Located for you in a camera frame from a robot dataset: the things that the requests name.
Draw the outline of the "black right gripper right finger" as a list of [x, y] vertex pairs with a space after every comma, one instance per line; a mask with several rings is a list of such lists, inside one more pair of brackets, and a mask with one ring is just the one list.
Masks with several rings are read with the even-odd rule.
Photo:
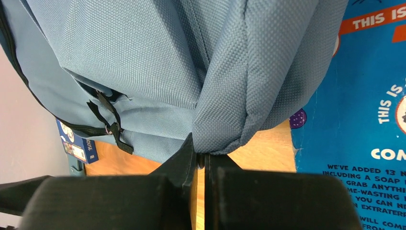
[[332, 176], [240, 168], [206, 155], [207, 230], [360, 230], [343, 183]]

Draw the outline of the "blue-grey student backpack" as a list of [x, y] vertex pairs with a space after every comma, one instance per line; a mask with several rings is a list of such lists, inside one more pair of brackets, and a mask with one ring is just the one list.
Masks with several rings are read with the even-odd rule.
[[0, 42], [76, 134], [164, 162], [228, 154], [309, 101], [346, 0], [3, 0]]

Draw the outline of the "dark blue treehouse book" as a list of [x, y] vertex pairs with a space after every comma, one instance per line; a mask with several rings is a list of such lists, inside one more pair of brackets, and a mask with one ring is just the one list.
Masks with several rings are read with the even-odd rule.
[[56, 123], [66, 154], [84, 164], [91, 164], [99, 160], [95, 141], [76, 135], [71, 128], [59, 120], [56, 120]]

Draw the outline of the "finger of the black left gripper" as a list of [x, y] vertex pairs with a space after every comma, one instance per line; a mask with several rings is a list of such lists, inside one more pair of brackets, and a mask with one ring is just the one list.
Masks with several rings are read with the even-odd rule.
[[37, 188], [50, 175], [36, 177], [24, 181], [0, 185], [0, 212], [22, 216], [23, 212]]

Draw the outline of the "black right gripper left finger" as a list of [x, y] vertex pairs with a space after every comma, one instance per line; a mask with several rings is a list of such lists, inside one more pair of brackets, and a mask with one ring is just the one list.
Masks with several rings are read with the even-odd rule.
[[192, 135], [147, 175], [51, 177], [28, 202], [22, 230], [191, 230]]

